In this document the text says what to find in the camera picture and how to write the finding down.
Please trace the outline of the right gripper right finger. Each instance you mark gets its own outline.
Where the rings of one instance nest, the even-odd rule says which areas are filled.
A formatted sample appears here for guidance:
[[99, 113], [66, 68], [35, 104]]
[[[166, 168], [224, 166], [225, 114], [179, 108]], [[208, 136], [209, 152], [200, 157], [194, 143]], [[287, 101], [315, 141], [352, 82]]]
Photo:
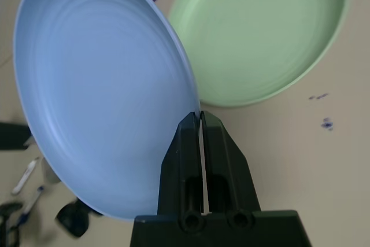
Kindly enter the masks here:
[[218, 117], [203, 111], [201, 120], [210, 211], [260, 211], [246, 157]]

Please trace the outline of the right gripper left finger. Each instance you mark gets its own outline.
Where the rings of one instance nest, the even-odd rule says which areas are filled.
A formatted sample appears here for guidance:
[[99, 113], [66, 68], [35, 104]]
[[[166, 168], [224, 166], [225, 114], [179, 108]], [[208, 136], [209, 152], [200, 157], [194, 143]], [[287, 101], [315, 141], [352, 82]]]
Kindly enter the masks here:
[[204, 208], [199, 118], [189, 113], [179, 124], [161, 164], [159, 215], [201, 213]]

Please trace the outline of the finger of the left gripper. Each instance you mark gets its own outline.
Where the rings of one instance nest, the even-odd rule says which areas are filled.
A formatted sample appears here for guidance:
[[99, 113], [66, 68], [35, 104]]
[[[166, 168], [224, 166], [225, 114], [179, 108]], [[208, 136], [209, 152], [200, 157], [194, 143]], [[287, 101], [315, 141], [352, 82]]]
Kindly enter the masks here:
[[1, 204], [0, 206], [0, 214], [1, 215], [11, 215], [12, 213], [20, 210], [23, 207], [21, 202], [7, 202]]

